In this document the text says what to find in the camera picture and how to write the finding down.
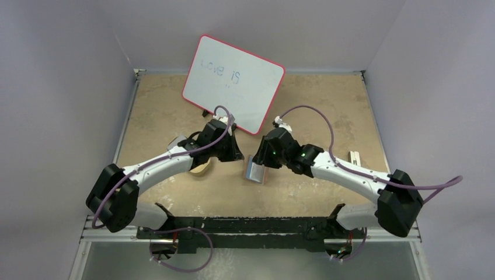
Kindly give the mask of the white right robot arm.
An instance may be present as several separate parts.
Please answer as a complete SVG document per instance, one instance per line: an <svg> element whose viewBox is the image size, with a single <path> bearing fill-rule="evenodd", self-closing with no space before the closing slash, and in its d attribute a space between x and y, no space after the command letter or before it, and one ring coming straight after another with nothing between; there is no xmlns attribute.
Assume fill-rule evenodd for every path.
<svg viewBox="0 0 495 280"><path fill-rule="evenodd" d="M329 233L342 237L350 230L381 227L397 237L407 237L423 207L409 175L397 170L384 182L381 172L354 166L313 144L300 145L285 128L265 135L253 163L272 169L283 166L295 174L336 183L370 201L363 205L336 208L328 221Z"/></svg>

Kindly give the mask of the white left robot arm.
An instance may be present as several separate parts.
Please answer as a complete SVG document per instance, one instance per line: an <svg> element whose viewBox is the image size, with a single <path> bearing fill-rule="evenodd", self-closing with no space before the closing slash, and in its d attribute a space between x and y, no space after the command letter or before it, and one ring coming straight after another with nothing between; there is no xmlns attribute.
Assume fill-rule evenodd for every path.
<svg viewBox="0 0 495 280"><path fill-rule="evenodd" d="M93 228L106 228L115 233L127 226L150 228L159 238L172 235L172 214L160 204L140 204L146 190L180 173L204 165L211 158L220 162L243 160L231 127L220 120L209 121L202 131L186 138L174 139L168 150L150 160L132 166L106 166L86 199L94 213Z"/></svg>

